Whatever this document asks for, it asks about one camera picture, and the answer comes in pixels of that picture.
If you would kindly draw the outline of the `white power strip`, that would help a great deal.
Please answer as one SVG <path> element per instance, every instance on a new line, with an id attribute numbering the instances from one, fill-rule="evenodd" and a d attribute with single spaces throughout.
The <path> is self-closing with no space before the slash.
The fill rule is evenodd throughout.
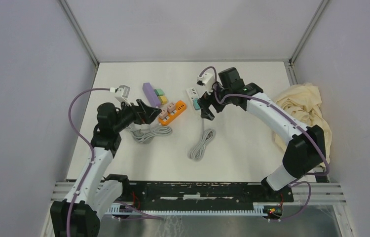
<path id="1" fill-rule="evenodd" d="M 196 88 L 190 87 L 190 88 L 187 88 L 185 91 L 186 91 L 186 93 L 188 95 L 188 98 L 190 99 L 190 102 L 193 106 L 193 100 L 196 100 L 196 99 L 198 100 L 200 98 Z"/>

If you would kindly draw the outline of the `pink USB charger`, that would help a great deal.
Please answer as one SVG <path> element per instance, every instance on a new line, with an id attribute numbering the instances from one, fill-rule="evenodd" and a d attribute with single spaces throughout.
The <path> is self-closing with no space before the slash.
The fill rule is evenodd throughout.
<path id="1" fill-rule="evenodd" d="M 168 113 L 172 113 L 173 111 L 176 110 L 176 103 L 175 102 L 171 102 L 167 105 L 166 107 L 166 110 Z"/>
<path id="2" fill-rule="evenodd" d="M 165 119 L 169 115 L 168 111 L 166 109 L 163 109 L 161 113 L 159 114 L 160 119 Z"/>

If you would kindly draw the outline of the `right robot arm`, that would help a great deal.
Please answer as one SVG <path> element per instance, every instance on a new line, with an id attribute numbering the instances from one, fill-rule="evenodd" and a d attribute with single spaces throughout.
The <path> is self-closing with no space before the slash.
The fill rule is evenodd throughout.
<path id="1" fill-rule="evenodd" d="M 290 116 L 258 85 L 244 83 L 235 67 L 212 74 L 204 69 L 197 77 L 197 84 L 206 89 L 197 100 L 203 119 L 215 118 L 210 107 L 220 113 L 226 105 L 233 104 L 259 118 L 283 140 L 286 149 L 281 165 L 261 181 L 264 200 L 276 200 L 285 186 L 305 175 L 313 175 L 313 168 L 321 163 L 329 165 L 323 129 Z"/>

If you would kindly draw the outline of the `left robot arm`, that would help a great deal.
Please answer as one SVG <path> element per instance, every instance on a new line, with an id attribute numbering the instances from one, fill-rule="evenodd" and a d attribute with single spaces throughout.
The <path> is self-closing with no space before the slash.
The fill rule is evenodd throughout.
<path id="1" fill-rule="evenodd" d="M 110 102 L 97 108 L 97 124 L 88 143 L 91 157 L 63 200 L 54 201 L 50 208 L 55 236 L 98 235 L 101 219 L 113 201 L 127 200 L 131 194 L 131 187 L 118 180 L 106 180 L 99 187 L 120 146 L 120 132 L 132 123 L 151 124 L 160 113 L 160 108 L 148 106 L 141 99 L 136 103 L 122 102 L 120 108 Z"/>

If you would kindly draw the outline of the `orange power strip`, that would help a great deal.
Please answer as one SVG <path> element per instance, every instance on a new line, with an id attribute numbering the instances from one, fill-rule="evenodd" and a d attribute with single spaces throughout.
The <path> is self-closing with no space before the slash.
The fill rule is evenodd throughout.
<path id="1" fill-rule="evenodd" d="M 158 117 L 158 122 L 162 126 L 168 126 L 171 122 L 173 122 L 178 116 L 180 116 L 186 109 L 187 105 L 184 101 L 179 100 L 176 103 L 176 110 L 169 115 L 165 119 L 160 119 Z"/>

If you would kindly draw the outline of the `teal USB charger plug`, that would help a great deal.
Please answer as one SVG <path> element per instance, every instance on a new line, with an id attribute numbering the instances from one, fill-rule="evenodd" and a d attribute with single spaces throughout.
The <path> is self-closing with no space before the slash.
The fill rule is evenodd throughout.
<path id="1" fill-rule="evenodd" d="M 193 107 L 194 107 L 194 109 L 196 111 L 198 111 L 198 110 L 201 109 L 200 106 L 199 106 L 199 104 L 198 104 L 198 100 L 197 99 L 196 100 L 193 100 Z"/>

